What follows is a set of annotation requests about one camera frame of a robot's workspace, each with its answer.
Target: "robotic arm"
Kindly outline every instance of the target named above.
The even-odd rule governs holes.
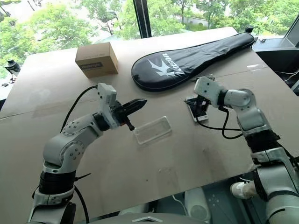
[[[97,90],[98,111],[70,121],[45,145],[43,171],[28,223],[73,223],[76,205],[70,200],[75,190],[76,170],[86,148],[108,129],[127,124],[131,131],[134,130],[128,115],[147,102],[134,99],[121,105],[112,86],[99,83]]]
[[[254,94],[246,89],[226,90],[207,77],[199,78],[194,90],[220,110],[224,106],[235,110],[251,158],[260,165],[255,170],[254,184],[259,196],[268,202],[266,216],[270,224],[299,223],[299,170],[277,142],[280,137],[257,108]]]

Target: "table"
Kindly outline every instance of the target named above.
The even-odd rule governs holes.
[[[0,112],[0,205],[7,223],[23,223],[31,208],[31,193],[42,170],[43,146],[58,134],[79,93],[97,82],[111,84],[125,103],[146,98],[147,104],[129,118],[136,127],[167,116],[172,134],[148,146],[140,146],[123,126],[108,130],[91,144],[81,160],[77,176],[92,175],[76,183],[85,198],[90,217],[132,207],[171,194],[203,186],[246,172],[251,165],[244,138],[223,139],[219,131],[195,125],[186,96],[194,83],[187,82],[164,92],[145,92],[130,76],[140,57],[164,50],[188,47],[236,34],[233,28],[112,42],[119,61],[119,74],[87,79],[74,62],[76,49],[29,56],[7,102]],[[298,156],[297,97],[251,49],[236,53],[203,71],[228,88],[251,89],[281,143]],[[97,95],[90,91],[78,103],[71,118],[97,109]],[[225,115],[209,108],[209,125],[222,126]],[[238,127],[231,112],[229,127]],[[84,219],[77,196],[76,220]]]

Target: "box label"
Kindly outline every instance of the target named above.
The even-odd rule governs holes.
[[[81,70],[92,70],[92,69],[96,69],[99,67],[103,67],[102,62],[96,62],[96,63],[92,63],[92,64],[83,64],[83,65],[79,65],[79,68]]]

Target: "cardboard box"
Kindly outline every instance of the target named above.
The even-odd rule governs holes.
[[[78,47],[75,62],[88,78],[118,74],[117,58],[109,42]]]

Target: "transparent phone case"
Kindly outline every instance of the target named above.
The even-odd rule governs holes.
[[[171,126],[166,116],[149,122],[133,131],[139,145],[148,143],[171,132]]]

